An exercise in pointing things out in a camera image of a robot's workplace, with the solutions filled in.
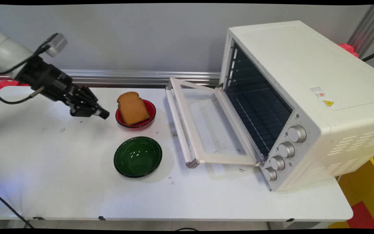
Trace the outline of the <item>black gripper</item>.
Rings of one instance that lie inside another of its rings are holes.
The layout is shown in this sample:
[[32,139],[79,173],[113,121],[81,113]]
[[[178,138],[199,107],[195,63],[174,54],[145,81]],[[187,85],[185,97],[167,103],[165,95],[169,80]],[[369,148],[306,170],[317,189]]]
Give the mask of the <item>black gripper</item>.
[[98,116],[107,119],[110,116],[110,112],[98,104],[98,98],[87,86],[78,88],[70,76],[39,56],[25,63],[15,80],[30,85],[34,91],[43,87],[40,94],[54,102],[61,101],[69,105],[73,117]]

